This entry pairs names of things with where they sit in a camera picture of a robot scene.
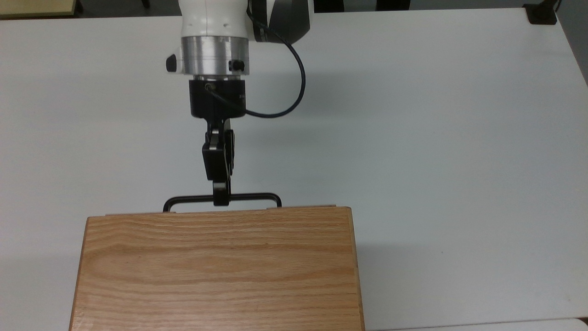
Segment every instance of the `wooden box lid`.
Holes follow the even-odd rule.
[[[351,209],[90,217],[70,330],[364,331]]]

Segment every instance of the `black metal handle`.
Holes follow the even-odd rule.
[[[229,201],[246,201],[246,200],[272,200],[278,207],[282,206],[282,199],[274,193],[242,193],[231,194]],[[169,212],[172,206],[179,203],[197,203],[197,202],[213,202],[213,196],[182,196],[173,197],[165,202],[163,205],[163,212]]]

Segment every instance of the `white table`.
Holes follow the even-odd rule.
[[[211,192],[164,69],[180,25],[0,22],[0,329],[67,328],[86,217]],[[305,99],[233,121],[233,191],[353,208],[367,329],[588,316],[588,89],[560,25],[322,14],[296,47]],[[281,110],[296,64],[250,48],[248,106]]]
[[[587,331],[588,326],[577,319],[540,320],[516,323],[492,323],[446,327],[427,327],[412,331]]]

